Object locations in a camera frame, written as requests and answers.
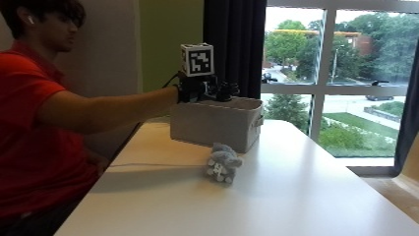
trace wall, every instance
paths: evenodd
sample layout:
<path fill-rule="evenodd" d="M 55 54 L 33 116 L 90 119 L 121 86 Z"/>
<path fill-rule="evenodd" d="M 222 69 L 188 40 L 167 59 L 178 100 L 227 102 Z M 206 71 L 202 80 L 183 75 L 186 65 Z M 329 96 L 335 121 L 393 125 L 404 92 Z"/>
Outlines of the wall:
<path fill-rule="evenodd" d="M 203 42 L 203 0 L 139 0 L 143 91 L 180 69 L 180 44 Z"/>
<path fill-rule="evenodd" d="M 179 44 L 202 42 L 203 0 L 79 1 L 86 24 L 73 51 L 59 55 L 55 62 L 69 89 L 98 96 L 161 88 L 179 70 Z M 10 43 L 0 18 L 0 50 Z M 131 128 L 86 137 L 89 147 L 110 157 Z"/>

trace chair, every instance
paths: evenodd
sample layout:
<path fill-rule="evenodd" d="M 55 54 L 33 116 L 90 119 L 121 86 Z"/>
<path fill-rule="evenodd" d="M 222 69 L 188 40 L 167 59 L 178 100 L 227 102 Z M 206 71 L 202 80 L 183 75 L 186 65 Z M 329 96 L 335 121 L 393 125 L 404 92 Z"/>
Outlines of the chair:
<path fill-rule="evenodd" d="M 393 178 L 363 178 L 376 191 L 419 223 L 419 134 L 400 174 Z"/>

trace person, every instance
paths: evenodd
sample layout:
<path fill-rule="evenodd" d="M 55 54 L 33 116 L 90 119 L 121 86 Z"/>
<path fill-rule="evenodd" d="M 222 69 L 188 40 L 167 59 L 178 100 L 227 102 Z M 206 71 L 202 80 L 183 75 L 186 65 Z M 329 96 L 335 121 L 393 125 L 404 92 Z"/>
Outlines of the person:
<path fill-rule="evenodd" d="M 0 53 L 0 235 L 53 235 L 109 161 L 82 136 L 135 124 L 199 92 L 202 83 L 83 97 L 53 65 L 85 10 L 77 0 L 0 0 L 12 48 Z"/>

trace ear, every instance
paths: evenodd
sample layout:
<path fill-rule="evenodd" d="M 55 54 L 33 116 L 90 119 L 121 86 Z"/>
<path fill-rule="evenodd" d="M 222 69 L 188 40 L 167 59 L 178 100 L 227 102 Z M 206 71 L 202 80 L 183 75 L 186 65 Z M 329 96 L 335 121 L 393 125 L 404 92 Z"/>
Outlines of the ear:
<path fill-rule="evenodd" d="M 17 8 L 16 14 L 22 24 L 26 25 L 27 27 L 33 26 L 35 22 L 38 21 L 38 19 L 33 16 L 30 11 L 23 7 Z"/>

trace white box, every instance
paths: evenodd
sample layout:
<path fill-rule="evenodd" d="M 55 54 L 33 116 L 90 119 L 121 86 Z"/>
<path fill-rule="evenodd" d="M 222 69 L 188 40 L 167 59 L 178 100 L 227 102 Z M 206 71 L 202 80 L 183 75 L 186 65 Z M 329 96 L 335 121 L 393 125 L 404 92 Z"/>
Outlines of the white box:
<path fill-rule="evenodd" d="M 170 110 L 170 137 L 208 147 L 222 143 L 244 153 L 260 134 L 262 104 L 262 100 L 243 97 L 179 103 Z"/>

